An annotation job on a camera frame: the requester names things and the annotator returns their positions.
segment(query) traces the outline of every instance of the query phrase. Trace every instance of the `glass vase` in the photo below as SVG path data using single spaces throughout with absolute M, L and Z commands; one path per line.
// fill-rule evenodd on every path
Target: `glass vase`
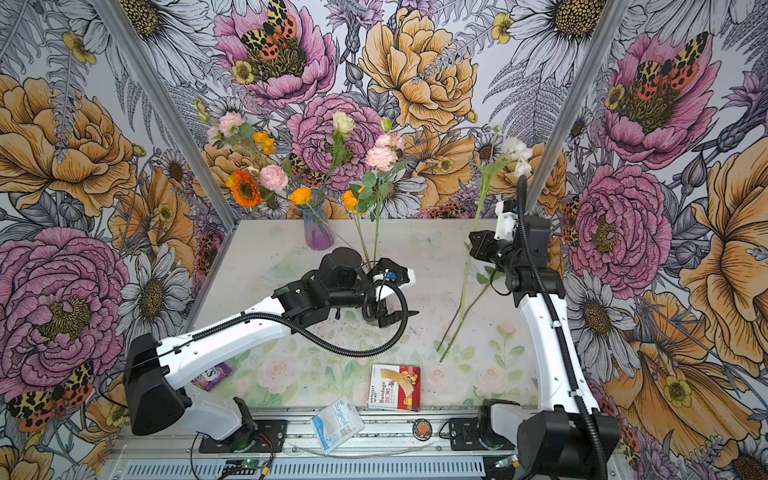
M 312 189 L 312 200 L 296 205 L 304 219 L 304 240 L 312 250 L 328 250 L 333 245 L 333 231 L 323 212 L 325 196 Z

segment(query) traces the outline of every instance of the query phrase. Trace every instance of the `ventilation grille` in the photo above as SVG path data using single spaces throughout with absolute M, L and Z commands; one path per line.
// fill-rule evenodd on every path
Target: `ventilation grille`
M 197 476 L 218 478 L 232 468 L 226 460 L 195 460 Z M 232 480 L 258 477 L 256 470 L 246 470 L 227 478 Z M 270 470 L 270 480 L 298 478 L 481 478 L 485 475 L 482 457 L 403 457 L 365 458 L 278 458 Z M 130 460 L 120 480 L 194 480 L 189 461 Z

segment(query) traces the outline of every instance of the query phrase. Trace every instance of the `red and white box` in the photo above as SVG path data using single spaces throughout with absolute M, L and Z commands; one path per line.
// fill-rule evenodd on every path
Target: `red and white box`
M 374 365 L 368 407 L 418 412 L 422 400 L 421 375 L 418 366 Z

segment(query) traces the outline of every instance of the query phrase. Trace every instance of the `table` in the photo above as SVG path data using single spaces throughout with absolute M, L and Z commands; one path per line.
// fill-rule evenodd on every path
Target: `table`
M 337 235 L 332 248 L 346 246 L 347 241 L 360 251 L 353 221 L 331 220 L 331 226 Z M 363 222 L 370 253 L 373 227 Z M 479 229 L 494 230 L 495 220 L 481 220 Z M 365 408 L 371 365 L 394 363 L 421 366 L 422 407 L 466 409 L 484 398 L 534 406 L 538 372 L 530 330 L 511 296 L 499 296 L 478 282 L 479 274 L 488 277 L 487 264 L 473 261 L 467 304 L 485 292 L 448 356 L 439 362 L 441 354 L 435 348 L 458 308 L 471 230 L 472 220 L 382 220 L 379 257 L 414 269 L 416 285 L 404 293 L 409 309 L 420 312 L 409 319 L 405 334 L 391 350 L 370 359 L 349 359 L 293 335 L 243 354 L 237 369 L 213 393 L 239 396 L 254 409 L 324 407 L 341 395 Z M 317 268 L 329 251 L 306 246 L 300 220 L 241 222 L 191 329 L 252 306 L 277 287 Z M 495 280 L 494 286 L 505 291 L 501 280 Z M 370 326 L 358 310 L 350 309 L 342 311 L 341 319 L 332 316 L 310 331 L 339 346 L 367 349 L 384 343 L 396 326 Z

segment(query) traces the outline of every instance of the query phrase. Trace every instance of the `purple vase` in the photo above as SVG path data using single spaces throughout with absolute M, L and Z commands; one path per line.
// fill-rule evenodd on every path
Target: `purple vase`
M 296 205 L 304 219 L 304 240 L 312 250 L 328 250 L 333 245 L 333 231 L 323 212 L 324 200 L 325 197 L 313 189 L 312 200 L 307 205 Z

